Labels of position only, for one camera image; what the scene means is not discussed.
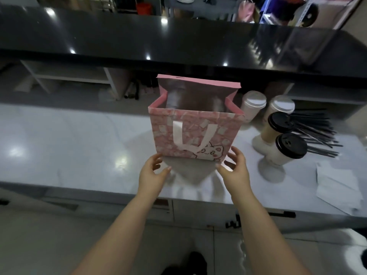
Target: red bucket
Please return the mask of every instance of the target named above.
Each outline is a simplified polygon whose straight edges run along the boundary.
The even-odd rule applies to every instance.
[[[148,3],[138,3],[136,4],[136,10],[139,15],[151,15],[152,14],[152,5]]]

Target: left hand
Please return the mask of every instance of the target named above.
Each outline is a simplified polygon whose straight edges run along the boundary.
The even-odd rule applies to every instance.
[[[156,153],[149,157],[139,175],[139,188],[136,196],[141,197],[145,201],[149,201],[151,204],[153,204],[158,197],[163,188],[164,181],[172,169],[171,166],[168,166],[159,174],[154,173],[154,170],[160,168],[160,163],[162,163],[161,157],[162,154],[160,153]]]

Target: white countertop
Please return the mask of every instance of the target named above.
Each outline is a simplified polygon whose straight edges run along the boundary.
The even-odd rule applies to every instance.
[[[30,98],[32,94],[16,93],[16,98],[65,105],[62,98],[55,104],[43,93]],[[147,109],[154,98],[103,103],[89,108],[97,108],[94,111],[0,103],[0,181],[136,194],[140,169],[156,153]],[[107,107],[119,113],[102,112]],[[343,127],[336,129],[337,139],[345,145],[336,148],[341,156],[307,154],[286,164],[284,173],[271,174],[271,182],[264,178],[263,156],[251,145],[258,129],[242,126],[234,145],[245,154],[251,187],[265,207],[345,215],[316,197],[315,162],[321,160],[352,169],[367,197],[367,153],[356,136],[343,132]],[[172,166],[172,174],[160,197],[232,203],[213,162],[166,157],[164,163]],[[355,215],[367,217],[366,201]]]

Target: hand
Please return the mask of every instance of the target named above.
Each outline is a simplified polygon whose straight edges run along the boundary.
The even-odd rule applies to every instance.
[[[156,153],[149,157],[143,168],[141,168],[139,175],[139,188],[136,196],[141,197],[144,201],[151,204],[153,204],[158,197],[163,188],[164,181],[172,169],[168,166],[157,175],[153,172],[160,168],[160,163],[162,163],[161,157],[162,154],[160,153]]]
[[[232,169],[228,171],[224,166],[217,164],[217,170],[223,177],[224,185],[228,192],[232,196],[234,204],[241,201],[246,196],[253,195],[250,186],[250,176],[248,174],[246,166],[246,158],[243,153],[236,147],[231,147],[235,153],[228,153],[228,157],[231,158],[236,164],[224,161],[224,164]]]

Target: forearm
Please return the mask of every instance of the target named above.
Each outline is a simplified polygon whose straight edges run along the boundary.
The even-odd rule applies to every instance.
[[[255,274],[310,275],[252,193],[236,206],[241,217],[246,251]]]
[[[129,274],[151,206],[138,196],[132,199],[72,274]]]

